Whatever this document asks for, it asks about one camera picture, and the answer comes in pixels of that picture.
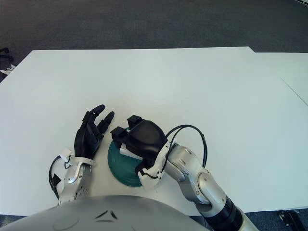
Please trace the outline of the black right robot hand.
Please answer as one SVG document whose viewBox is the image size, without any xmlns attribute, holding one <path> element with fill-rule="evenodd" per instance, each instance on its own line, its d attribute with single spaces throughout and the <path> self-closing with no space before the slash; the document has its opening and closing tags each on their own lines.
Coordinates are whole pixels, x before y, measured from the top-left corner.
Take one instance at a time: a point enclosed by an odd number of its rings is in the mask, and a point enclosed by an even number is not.
<svg viewBox="0 0 308 231">
<path fill-rule="evenodd" d="M 142 158 L 135 167 L 135 173 L 143 173 L 144 168 L 149 170 L 154 166 L 167 138 L 161 128 L 150 120 L 132 115 L 127 121 L 129 130 L 116 127 L 111 131 L 112 139 L 117 148 L 125 144 L 128 151 Z"/>
</svg>

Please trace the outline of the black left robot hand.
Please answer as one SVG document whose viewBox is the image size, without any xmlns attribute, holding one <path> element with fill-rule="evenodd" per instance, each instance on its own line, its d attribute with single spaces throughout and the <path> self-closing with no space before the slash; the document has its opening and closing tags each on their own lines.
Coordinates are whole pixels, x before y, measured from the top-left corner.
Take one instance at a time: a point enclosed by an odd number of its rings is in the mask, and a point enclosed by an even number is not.
<svg viewBox="0 0 308 231">
<path fill-rule="evenodd" d="M 104 133 L 114 118 L 114 111 L 111 111 L 98 125 L 95 125 L 95 119 L 105 109 L 101 104 L 87 111 L 82 119 L 82 124 L 77 130 L 74 151 L 75 157 L 83 157 L 93 160 L 104 138 Z"/>
</svg>

